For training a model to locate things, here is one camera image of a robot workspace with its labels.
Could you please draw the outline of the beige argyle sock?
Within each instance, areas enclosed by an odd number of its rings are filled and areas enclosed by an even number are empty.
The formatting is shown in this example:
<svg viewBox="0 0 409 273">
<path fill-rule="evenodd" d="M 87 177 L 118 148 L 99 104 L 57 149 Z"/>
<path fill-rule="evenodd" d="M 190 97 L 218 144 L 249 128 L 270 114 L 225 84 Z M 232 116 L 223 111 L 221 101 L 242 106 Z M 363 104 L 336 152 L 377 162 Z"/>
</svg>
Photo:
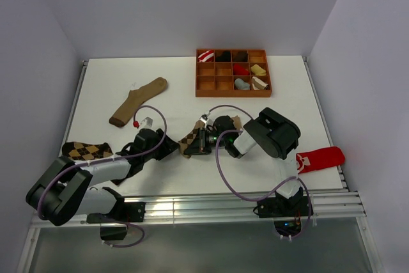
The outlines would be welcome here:
<svg viewBox="0 0 409 273">
<path fill-rule="evenodd" d="M 242 128 L 242 122 L 239 116 L 234 116 L 231 117 L 234 121 L 234 125 L 235 128 L 237 130 L 240 130 Z M 194 128 L 181 140 L 178 141 L 179 145 L 180 145 L 180 153 L 186 157 L 186 158 L 190 158 L 191 156 L 194 155 L 185 155 L 184 154 L 184 150 L 188 147 L 188 145 L 192 142 L 192 140 L 195 138 L 196 133 L 193 132 L 194 129 L 198 129 L 198 128 L 206 128 L 207 125 L 204 125 L 203 122 L 201 122 L 200 120 L 196 121 Z M 211 152 L 212 150 L 215 148 L 215 145 L 210 145 L 211 146 Z"/>
</svg>

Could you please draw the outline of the grey sock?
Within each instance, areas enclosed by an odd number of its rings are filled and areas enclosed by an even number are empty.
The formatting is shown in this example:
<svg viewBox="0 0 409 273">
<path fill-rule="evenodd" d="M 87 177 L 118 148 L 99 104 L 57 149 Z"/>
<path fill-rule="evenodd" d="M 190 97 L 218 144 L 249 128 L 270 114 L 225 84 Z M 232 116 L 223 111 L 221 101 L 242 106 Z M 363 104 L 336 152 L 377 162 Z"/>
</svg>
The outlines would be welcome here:
<svg viewBox="0 0 409 273">
<path fill-rule="evenodd" d="M 234 80 L 234 86 L 237 90 L 250 90 L 251 86 L 248 82 L 245 82 L 243 79 L 241 78 L 237 78 Z"/>
</svg>

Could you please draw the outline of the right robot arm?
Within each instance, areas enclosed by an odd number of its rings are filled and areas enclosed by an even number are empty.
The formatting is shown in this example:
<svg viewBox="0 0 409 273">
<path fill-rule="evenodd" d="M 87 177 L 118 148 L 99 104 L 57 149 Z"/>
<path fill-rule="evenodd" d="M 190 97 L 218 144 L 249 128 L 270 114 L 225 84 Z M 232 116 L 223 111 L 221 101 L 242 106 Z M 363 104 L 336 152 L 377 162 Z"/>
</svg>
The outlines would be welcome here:
<svg viewBox="0 0 409 273">
<path fill-rule="evenodd" d="M 211 120 L 209 113 L 204 114 L 179 144 L 180 152 L 186 158 L 209 155 L 219 145 L 236 159 L 258 145 L 267 155 L 278 160 L 277 175 L 282 185 L 275 190 L 277 209 L 283 215 L 291 215 L 298 208 L 304 192 L 297 179 L 295 156 L 300 136 L 296 124 L 266 107 L 244 126 L 237 116 L 224 115 Z"/>
</svg>

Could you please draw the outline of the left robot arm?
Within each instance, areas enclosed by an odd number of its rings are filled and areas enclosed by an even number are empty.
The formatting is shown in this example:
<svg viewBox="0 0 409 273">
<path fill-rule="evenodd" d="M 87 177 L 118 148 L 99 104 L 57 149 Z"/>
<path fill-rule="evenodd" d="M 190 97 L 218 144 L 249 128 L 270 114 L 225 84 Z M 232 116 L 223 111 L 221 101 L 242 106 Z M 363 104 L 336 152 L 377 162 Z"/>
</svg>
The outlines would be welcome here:
<svg viewBox="0 0 409 273">
<path fill-rule="evenodd" d="M 119 185 L 148 161 L 162 160 L 179 147 L 162 129 L 141 129 L 112 157 L 79 163 L 59 157 L 29 189 L 26 203 L 55 226 L 81 214 L 89 222 L 142 221 L 141 211 L 126 205 L 124 196 L 110 187 L 95 186 L 108 181 Z"/>
</svg>

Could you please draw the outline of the orange compartment tray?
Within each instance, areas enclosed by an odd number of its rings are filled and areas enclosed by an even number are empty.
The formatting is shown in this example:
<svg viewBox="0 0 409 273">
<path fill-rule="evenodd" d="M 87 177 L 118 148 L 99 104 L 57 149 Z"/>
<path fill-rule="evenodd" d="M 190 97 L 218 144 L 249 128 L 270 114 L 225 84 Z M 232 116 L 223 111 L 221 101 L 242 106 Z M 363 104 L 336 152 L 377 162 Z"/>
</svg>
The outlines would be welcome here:
<svg viewBox="0 0 409 273">
<path fill-rule="evenodd" d="M 198 63 L 197 57 L 206 50 L 214 50 L 214 61 L 208 63 Z M 222 51 L 231 51 L 230 62 L 216 62 L 215 57 Z M 233 56 L 238 51 L 247 51 L 248 62 L 234 62 Z M 233 63 L 239 63 L 246 67 L 250 75 L 234 75 Z M 256 76 L 251 72 L 251 66 L 258 64 L 266 70 L 265 76 Z M 269 83 L 269 90 L 254 90 L 252 87 L 252 77 L 256 76 Z M 234 86 L 234 80 L 243 79 L 251 86 L 250 90 L 237 90 Z M 196 50 L 196 96 L 197 97 L 230 97 L 230 98 L 266 98 L 273 92 L 273 86 L 270 79 L 270 70 L 268 66 L 266 51 L 263 49 L 197 49 Z"/>
</svg>

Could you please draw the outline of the white brown rolled sock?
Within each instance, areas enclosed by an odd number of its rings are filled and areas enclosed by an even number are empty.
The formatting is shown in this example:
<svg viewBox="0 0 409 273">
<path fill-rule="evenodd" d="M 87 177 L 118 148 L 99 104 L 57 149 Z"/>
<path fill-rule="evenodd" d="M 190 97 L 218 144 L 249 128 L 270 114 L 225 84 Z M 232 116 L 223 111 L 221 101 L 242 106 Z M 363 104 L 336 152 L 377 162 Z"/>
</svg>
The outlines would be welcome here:
<svg viewBox="0 0 409 273">
<path fill-rule="evenodd" d="M 269 90 L 270 85 L 269 83 L 261 80 L 260 78 L 253 76 L 252 79 L 252 87 L 254 90 Z"/>
</svg>

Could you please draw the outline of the red white striped rolled sock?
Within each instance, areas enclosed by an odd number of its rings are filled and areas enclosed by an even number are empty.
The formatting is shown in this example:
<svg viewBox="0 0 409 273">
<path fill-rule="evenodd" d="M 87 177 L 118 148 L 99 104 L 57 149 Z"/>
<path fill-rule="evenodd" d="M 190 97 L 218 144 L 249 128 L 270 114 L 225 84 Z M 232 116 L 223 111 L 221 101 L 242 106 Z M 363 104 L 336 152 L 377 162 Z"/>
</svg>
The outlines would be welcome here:
<svg viewBox="0 0 409 273">
<path fill-rule="evenodd" d="M 213 62 L 214 61 L 214 55 L 215 55 L 214 50 L 206 50 L 206 51 L 199 54 L 199 56 L 197 57 L 197 62 L 198 63 Z"/>
</svg>

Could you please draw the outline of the dark argyle sock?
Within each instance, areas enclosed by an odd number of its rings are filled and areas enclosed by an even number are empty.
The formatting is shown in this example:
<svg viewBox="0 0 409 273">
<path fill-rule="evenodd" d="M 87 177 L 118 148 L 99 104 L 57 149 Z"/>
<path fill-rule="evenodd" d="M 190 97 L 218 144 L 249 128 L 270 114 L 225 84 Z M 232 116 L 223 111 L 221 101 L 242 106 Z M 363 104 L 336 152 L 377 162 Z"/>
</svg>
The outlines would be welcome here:
<svg viewBox="0 0 409 273">
<path fill-rule="evenodd" d="M 112 161 L 112 157 L 118 158 L 112 152 L 108 143 L 102 144 L 87 144 L 76 141 L 67 142 L 62 146 L 62 156 L 74 160 L 76 164 L 81 161 L 107 159 L 108 162 L 102 164 L 84 166 L 83 169 L 92 174 L 90 186 L 111 181 L 115 185 L 119 185 L 125 180 L 130 171 L 130 164 L 126 160 Z"/>
</svg>

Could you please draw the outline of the black rolled sock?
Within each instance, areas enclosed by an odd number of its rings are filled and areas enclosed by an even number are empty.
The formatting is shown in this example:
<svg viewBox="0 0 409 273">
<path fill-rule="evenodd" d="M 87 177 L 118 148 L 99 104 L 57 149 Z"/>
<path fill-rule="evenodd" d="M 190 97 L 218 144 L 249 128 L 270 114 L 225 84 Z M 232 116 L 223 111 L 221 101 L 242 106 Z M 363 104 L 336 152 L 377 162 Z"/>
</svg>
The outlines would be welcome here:
<svg viewBox="0 0 409 273">
<path fill-rule="evenodd" d="M 222 51 L 218 56 L 215 57 L 216 62 L 230 62 L 231 61 L 231 51 Z"/>
</svg>

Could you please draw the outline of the yellow rolled sock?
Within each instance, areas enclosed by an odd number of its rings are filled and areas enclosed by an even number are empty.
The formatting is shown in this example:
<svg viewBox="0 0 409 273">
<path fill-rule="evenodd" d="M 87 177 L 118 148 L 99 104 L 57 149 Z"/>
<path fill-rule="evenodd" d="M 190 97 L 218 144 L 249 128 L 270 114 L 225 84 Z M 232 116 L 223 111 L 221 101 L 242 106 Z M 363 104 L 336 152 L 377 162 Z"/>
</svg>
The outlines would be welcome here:
<svg viewBox="0 0 409 273">
<path fill-rule="evenodd" d="M 251 66 L 251 72 L 253 75 L 256 75 L 256 76 L 266 75 L 266 70 L 258 64 L 254 64 Z"/>
</svg>

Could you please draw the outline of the dark brown rolled sock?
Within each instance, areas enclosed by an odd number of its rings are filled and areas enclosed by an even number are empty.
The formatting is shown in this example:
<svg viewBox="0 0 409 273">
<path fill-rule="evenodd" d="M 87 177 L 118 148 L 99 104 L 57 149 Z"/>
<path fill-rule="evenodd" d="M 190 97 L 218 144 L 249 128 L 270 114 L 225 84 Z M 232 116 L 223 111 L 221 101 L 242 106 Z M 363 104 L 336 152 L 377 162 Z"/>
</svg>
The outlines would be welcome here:
<svg viewBox="0 0 409 273">
<path fill-rule="evenodd" d="M 247 51 L 238 51 L 233 56 L 233 61 L 234 62 L 248 62 L 248 53 L 247 53 Z"/>
</svg>

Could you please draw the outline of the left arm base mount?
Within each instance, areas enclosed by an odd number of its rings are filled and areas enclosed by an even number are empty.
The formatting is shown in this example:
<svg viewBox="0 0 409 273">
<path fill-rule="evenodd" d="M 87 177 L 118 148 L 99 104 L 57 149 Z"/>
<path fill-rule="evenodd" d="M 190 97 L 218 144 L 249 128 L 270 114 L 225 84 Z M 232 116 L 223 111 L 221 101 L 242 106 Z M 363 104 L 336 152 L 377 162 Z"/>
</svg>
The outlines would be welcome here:
<svg viewBox="0 0 409 273">
<path fill-rule="evenodd" d="M 143 222 L 145 202 L 122 203 L 108 214 L 89 214 L 88 224 L 100 225 L 100 238 L 103 241 L 115 242 L 125 239 L 131 229 L 135 229 L 135 222 Z"/>
</svg>

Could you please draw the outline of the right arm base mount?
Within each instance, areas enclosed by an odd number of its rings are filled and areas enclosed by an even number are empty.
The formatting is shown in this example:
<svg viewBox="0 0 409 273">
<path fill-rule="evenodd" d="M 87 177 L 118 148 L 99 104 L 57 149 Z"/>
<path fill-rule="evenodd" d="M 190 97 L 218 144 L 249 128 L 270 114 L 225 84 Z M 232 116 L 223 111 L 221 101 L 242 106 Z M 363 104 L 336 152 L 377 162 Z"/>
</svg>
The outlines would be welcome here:
<svg viewBox="0 0 409 273">
<path fill-rule="evenodd" d="M 284 218 L 274 221 L 274 227 L 279 235 L 287 238 L 298 235 L 302 231 L 302 218 L 311 218 L 314 213 L 307 196 L 290 200 L 280 195 L 257 202 L 253 212 L 259 218 Z"/>
</svg>

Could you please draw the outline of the aluminium frame rail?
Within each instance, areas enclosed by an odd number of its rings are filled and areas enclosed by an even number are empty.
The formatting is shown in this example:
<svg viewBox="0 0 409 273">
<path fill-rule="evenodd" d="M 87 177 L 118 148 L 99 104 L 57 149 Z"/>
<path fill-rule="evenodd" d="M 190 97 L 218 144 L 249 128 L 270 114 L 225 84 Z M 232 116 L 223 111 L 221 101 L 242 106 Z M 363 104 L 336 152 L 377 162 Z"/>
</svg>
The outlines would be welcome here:
<svg viewBox="0 0 409 273">
<path fill-rule="evenodd" d="M 314 191 L 315 219 L 365 217 L 366 211 L 357 192 Z M 232 194 L 198 194 L 175 197 L 127 197 L 125 203 L 144 202 L 140 224 L 196 224 L 218 222 L 261 221 L 254 212 L 255 202 L 247 202 Z"/>
</svg>

